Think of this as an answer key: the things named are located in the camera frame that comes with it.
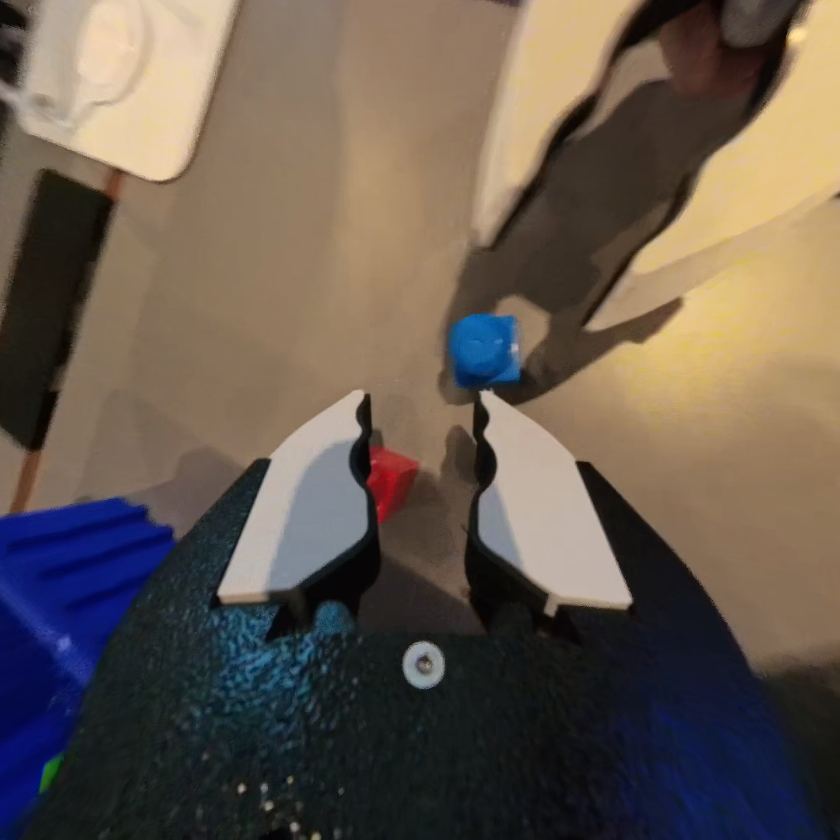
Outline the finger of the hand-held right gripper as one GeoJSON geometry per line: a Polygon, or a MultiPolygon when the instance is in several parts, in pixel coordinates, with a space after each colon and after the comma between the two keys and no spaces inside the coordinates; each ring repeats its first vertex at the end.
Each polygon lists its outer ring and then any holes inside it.
{"type": "Polygon", "coordinates": [[[750,255],[838,193],[839,2],[792,20],[778,84],[699,171],[684,206],[584,323],[606,330],[664,306],[750,255]]]}
{"type": "Polygon", "coordinates": [[[481,145],[472,238],[488,248],[537,174],[564,121],[602,95],[611,66],[656,2],[523,2],[481,145]]]}

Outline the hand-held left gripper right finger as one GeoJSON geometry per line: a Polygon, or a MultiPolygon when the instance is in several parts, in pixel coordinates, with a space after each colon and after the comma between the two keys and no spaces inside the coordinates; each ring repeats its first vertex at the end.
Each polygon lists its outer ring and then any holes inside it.
{"type": "Polygon", "coordinates": [[[494,392],[476,398],[473,436],[473,594],[546,617],[569,606],[627,611],[633,596],[572,453],[494,392]]]}

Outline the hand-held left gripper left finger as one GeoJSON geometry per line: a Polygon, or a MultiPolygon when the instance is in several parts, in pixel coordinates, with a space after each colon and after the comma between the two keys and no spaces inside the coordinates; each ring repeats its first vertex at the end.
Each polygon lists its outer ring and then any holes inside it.
{"type": "Polygon", "coordinates": [[[351,391],[274,450],[217,588],[221,605],[279,603],[294,622],[325,602],[358,614],[382,564],[371,434],[371,396],[351,391]]]}

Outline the red mega block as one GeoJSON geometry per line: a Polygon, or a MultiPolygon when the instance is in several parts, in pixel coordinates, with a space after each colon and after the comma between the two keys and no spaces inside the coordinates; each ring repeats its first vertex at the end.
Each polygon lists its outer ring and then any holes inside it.
{"type": "Polygon", "coordinates": [[[377,521],[383,524],[404,509],[419,463],[382,446],[372,446],[370,458],[367,487],[374,498],[377,521]]]}

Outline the blue mega block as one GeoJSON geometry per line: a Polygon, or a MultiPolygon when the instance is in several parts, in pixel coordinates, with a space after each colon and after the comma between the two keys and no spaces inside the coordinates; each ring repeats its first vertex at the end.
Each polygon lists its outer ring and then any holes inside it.
{"type": "Polygon", "coordinates": [[[513,316],[477,313],[458,320],[448,334],[455,385],[486,390],[522,378],[520,330],[513,316]]]}

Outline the blue plastic bin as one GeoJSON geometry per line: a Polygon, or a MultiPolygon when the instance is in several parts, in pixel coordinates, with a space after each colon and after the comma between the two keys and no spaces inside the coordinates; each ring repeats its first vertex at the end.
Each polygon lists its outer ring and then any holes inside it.
{"type": "Polygon", "coordinates": [[[2,838],[23,832],[112,632],[174,546],[122,498],[2,517],[2,838]]]}

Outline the person's right hand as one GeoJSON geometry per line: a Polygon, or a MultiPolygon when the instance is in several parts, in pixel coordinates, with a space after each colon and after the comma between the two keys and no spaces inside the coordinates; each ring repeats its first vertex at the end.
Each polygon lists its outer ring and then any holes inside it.
{"type": "Polygon", "coordinates": [[[767,60],[764,48],[736,49],[724,42],[715,2],[701,2],[669,20],[658,42],[673,86],[685,98],[745,97],[767,60]]]}

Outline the instruction board stand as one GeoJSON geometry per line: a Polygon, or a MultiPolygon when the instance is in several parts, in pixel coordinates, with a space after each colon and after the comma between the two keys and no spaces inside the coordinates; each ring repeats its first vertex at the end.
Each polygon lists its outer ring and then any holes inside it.
{"type": "Polygon", "coordinates": [[[2,100],[26,134],[148,182],[193,158],[241,2],[35,2],[2,100]]]}

